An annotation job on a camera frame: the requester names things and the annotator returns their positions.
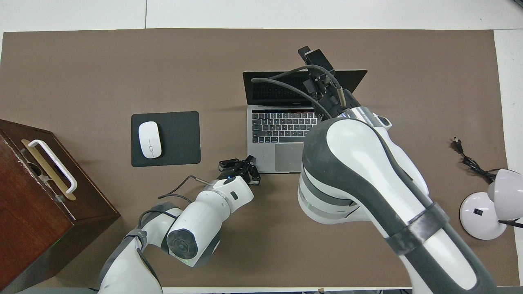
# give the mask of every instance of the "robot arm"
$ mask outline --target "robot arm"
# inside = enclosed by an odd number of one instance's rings
[[[390,139],[389,120],[341,88],[320,50],[298,52],[309,70],[308,99],[322,120],[304,142],[302,210],[324,224],[372,221],[407,268],[415,293],[496,293],[485,267],[428,197],[414,163]]]
[[[150,244],[191,267],[208,263],[220,243],[222,223],[254,198],[248,183],[258,185],[260,179],[252,159],[220,165],[218,179],[207,183],[185,210],[163,202],[142,214],[138,227],[125,236],[103,266],[99,293],[163,293],[142,254]]]

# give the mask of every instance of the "power cord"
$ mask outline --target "power cord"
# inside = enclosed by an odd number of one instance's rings
[[[452,142],[452,147],[459,153],[461,156],[463,156],[462,163],[468,167],[477,174],[481,175],[485,178],[485,180],[491,184],[496,179],[496,174],[493,172],[499,171],[501,168],[495,168],[490,169],[488,171],[485,171],[480,167],[480,165],[472,158],[465,155],[463,151],[463,145],[461,144],[461,140],[454,137],[454,141]]]

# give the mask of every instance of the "laptop screen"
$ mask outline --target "laptop screen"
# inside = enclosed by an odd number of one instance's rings
[[[243,72],[243,83],[245,86],[245,94],[247,96],[247,104],[261,106],[311,106],[311,103],[307,99],[291,90],[270,83],[251,82],[251,79],[255,77],[271,77],[280,73],[283,72]],[[353,92],[366,73],[367,70],[339,70],[336,71],[334,76],[343,88]],[[300,71],[279,78],[278,81],[289,84],[307,93],[303,82],[308,78],[308,71]]]

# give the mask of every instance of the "black cable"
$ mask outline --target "black cable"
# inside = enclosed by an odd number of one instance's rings
[[[156,279],[156,281],[158,281],[158,284],[160,284],[160,280],[158,279],[158,276],[156,275],[156,273],[154,272],[153,270],[153,267],[151,266],[151,264],[147,261],[147,259],[145,258],[145,256],[143,255],[143,253],[140,251],[140,249],[136,248],[136,251],[138,252],[138,255],[140,256],[140,258],[142,259],[143,263],[145,264],[145,266],[147,267],[147,269],[149,269],[149,271],[151,272],[151,274],[154,276],[154,278]]]
[[[516,222],[518,219],[515,219],[515,220],[512,220],[512,221],[502,221],[502,220],[498,220],[499,223],[502,223],[502,224],[506,224],[506,225],[511,225],[512,227],[517,227],[517,228],[522,228],[523,229],[523,224],[519,223],[519,222]]]
[[[315,64],[309,64],[309,65],[304,65],[304,66],[300,66],[299,68],[297,69],[293,69],[293,70],[290,70],[288,72],[284,72],[284,73],[281,73],[281,74],[278,74],[278,75],[275,75],[275,76],[271,76],[269,77],[270,79],[272,80],[277,80],[281,77],[284,77],[286,75],[290,75],[290,74],[293,74],[295,72],[298,72],[300,70],[304,70],[304,69],[316,69],[316,70],[320,70],[322,72],[324,72],[326,75],[328,75],[329,78],[331,78],[332,82],[334,83],[334,86],[336,87],[336,89],[341,89],[342,86],[339,84],[338,80],[334,77],[334,75],[328,71],[326,68],[324,67],[321,67],[319,65],[315,65]]]
[[[201,180],[201,179],[198,179],[197,177],[195,177],[195,176],[193,176],[193,175],[188,175],[188,176],[184,179],[184,181],[183,181],[181,184],[178,185],[178,187],[174,188],[174,190],[172,190],[171,192],[167,193],[166,195],[168,195],[168,194],[172,194],[172,193],[174,193],[176,190],[180,189],[180,187],[181,187],[183,184],[185,184],[185,182],[187,182],[187,180],[190,179],[190,178],[193,178],[193,179],[195,179],[195,180],[197,180],[197,181]]]
[[[192,203],[192,201],[189,198],[187,198],[183,195],[180,195],[180,194],[165,194],[165,195],[158,196],[158,199],[162,199],[162,198],[169,197],[169,196],[179,197],[179,198],[185,199],[189,203]]]
[[[139,228],[139,229],[142,228],[142,219],[143,219],[144,215],[146,215],[146,214],[148,214],[148,213],[150,213],[150,212],[158,212],[158,213],[165,214],[165,215],[167,215],[167,216],[169,216],[169,217],[172,217],[173,219],[178,219],[177,216],[174,216],[174,215],[172,215],[172,214],[170,214],[170,213],[168,213],[168,212],[165,212],[165,211],[161,211],[161,210],[153,210],[153,209],[151,209],[151,210],[147,210],[147,211],[143,212],[143,213],[140,215],[140,217],[138,218],[138,228]]]
[[[490,169],[488,171],[483,170],[474,159],[465,155],[463,151],[463,145],[461,144],[461,140],[459,140],[456,137],[454,137],[452,146],[455,148],[456,151],[458,151],[459,154],[461,154],[461,156],[463,156],[462,163],[470,167],[472,171],[484,177],[489,184],[491,184],[496,179],[496,174],[492,172],[499,171],[501,168]]]
[[[332,116],[328,113],[328,111],[314,98],[312,98],[311,96],[309,96],[308,94],[306,94],[304,91],[298,89],[298,88],[295,88],[291,85],[287,85],[286,83],[283,83],[283,82],[280,82],[280,81],[276,81],[276,80],[271,80],[269,78],[263,78],[263,77],[256,77],[256,78],[253,78],[251,79],[251,82],[253,83],[271,83],[271,84],[275,84],[275,85],[278,85],[280,87],[284,87],[286,89],[289,89],[295,93],[298,93],[300,94],[300,96],[302,97],[305,97],[308,101],[310,101],[312,104],[314,104],[315,106],[317,106],[319,109],[321,109],[321,111],[328,117],[328,118],[332,118]]]

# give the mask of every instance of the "white mouse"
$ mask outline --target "white mouse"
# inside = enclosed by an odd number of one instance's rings
[[[143,156],[153,159],[162,155],[160,133],[154,121],[146,121],[138,127],[138,138],[142,147]]]

